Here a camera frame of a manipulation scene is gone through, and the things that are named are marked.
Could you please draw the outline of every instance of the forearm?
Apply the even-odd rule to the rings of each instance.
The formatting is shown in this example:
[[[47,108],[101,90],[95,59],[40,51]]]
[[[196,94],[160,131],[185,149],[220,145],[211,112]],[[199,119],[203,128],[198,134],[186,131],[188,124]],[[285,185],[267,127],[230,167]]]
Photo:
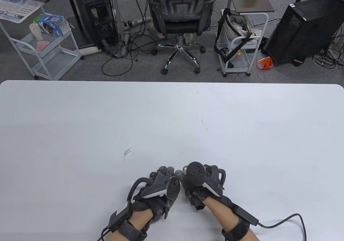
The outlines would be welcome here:
[[[224,204],[216,201],[211,197],[205,199],[203,203],[214,214],[225,232],[231,231],[239,223],[239,217],[236,216],[232,212],[232,210]],[[249,230],[246,236],[244,236],[241,241],[259,241],[259,239],[252,232],[252,230]]]
[[[137,229],[142,230],[143,227],[153,218],[151,209],[144,211],[136,211],[129,219],[130,223]],[[118,230],[111,234],[106,241],[128,241]]]

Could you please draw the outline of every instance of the office chair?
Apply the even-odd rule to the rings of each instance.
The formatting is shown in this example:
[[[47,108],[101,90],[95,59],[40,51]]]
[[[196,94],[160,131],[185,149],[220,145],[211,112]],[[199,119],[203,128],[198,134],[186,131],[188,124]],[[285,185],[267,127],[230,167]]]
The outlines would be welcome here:
[[[158,48],[174,48],[175,51],[168,58],[165,67],[161,70],[161,74],[166,75],[168,73],[168,67],[171,64],[175,56],[184,52],[190,57],[196,64],[195,74],[200,73],[200,65],[189,51],[185,48],[193,45],[200,45],[198,42],[194,42],[188,45],[184,44],[184,34],[196,33],[197,36],[201,35],[204,31],[210,29],[211,15],[213,13],[213,5],[215,0],[203,0],[203,7],[197,10],[197,4],[199,0],[147,0],[149,3],[149,9],[153,24],[156,30],[162,35],[166,34],[178,34],[178,43],[172,44],[160,44],[152,50],[152,55],[157,54]],[[163,8],[166,6],[167,13],[163,13]],[[179,9],[180,6],[184,6],[187,9]],[[206,52],[205,48],[200,45],[200,52]]]

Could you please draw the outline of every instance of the floor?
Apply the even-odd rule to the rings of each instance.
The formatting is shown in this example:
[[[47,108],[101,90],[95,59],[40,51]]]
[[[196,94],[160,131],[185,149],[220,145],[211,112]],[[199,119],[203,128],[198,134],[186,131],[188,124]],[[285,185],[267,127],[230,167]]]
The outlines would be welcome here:
[[[270,19],[281,18],[288,4],[295,0],[270,0],[275,12],[270,13]],[[118,0],[119,7],[125,20],[133,20],[139,17],[139,10],[134,0]],[[145,0],[139,0],[141,7],[144,6]],[[227,5],[227,0],[217,0],[214,8],[220,11]],[[51,0],[45,5],[45,10],[51,14],[64,15],[69,17],[73,15],[68,0]],[[213,13],[212,25],[217,25],[219,16]],[[20,25],[6,24],[10,35],[16,38],[24,37],[29,33],[28,24],[31,20],[27,19]],[[262,23],[259,18],[254,18],[255,24]],[[269,37],[276,23],[268,26],[265,36]],[[215,30],[212,28],[210,32],[205,32],[202,36],[197,37],[197,41],[201,42],[207,52],[201,54],[198,49],[191,52],[198,58],[201,64],[201,73],[196,75],[193,73],[194,65],[192,61],[179,54],[172,62],[168,75],[161,75],[160,70],[172,53],[171,51],[162,51],[157,56],[150,54],[139,54],[137,61],[134,61],[132,70],[122,76],[109,77],[101,72],[101,66],[108,60],[106,53],[97,53],[85,57],[83,61],[78,61],[61,80],[74,81],[165,81],[165,82],[237,82],[237,83],[323,83],[323,84],[339,84],[344,86],[343,69],[336,67],[334,69],[325,69],[313,63],[312,59],[296,68],[291,64],[277,66],[271,70],[262,71],[253,66],[252,75],[247,77],[246,74],[229,74],[224,78],[220,71],[218,57],[213,50],[215,40]],[[150,39],[142,37],[139,43],[149,42]],[[8,79],[33,79],[24,63],[6,38],[5,34],[0,30],[0,83]],[[64,44],[67,48],[71,48],[71,41]],[[35,58],[30,55],[25,56],[29,63],[34,65],[37,63]],[[257,60],[263,55],[258,52]],[[130,60],[120,59],[111,60],[104,66],[104,70],[108,74],[118,74],[125,72],[130,67]]]

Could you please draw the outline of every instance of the orange plastic bag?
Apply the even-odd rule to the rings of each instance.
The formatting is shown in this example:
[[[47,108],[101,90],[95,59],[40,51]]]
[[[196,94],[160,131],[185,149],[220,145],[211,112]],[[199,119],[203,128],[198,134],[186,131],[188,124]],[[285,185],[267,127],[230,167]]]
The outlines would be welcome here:
[[[263,59],[258,60],[257,68],[259,69],[267,70],[273,67],[274,67],[274,63],[271,57],[265,57]]]

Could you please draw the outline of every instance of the desktop computer tower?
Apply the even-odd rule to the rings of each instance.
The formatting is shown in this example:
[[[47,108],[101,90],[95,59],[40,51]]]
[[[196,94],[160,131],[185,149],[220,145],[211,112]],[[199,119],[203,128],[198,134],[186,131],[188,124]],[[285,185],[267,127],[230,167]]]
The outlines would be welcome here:
[[[118,43],[111,0],[74,0],[83,30],[102,49],[102,40],[109,44]]]
[[[277,64],[300,65],[332,42],[344,22],[341,0],[308,0],[290,4],[263,48]]]

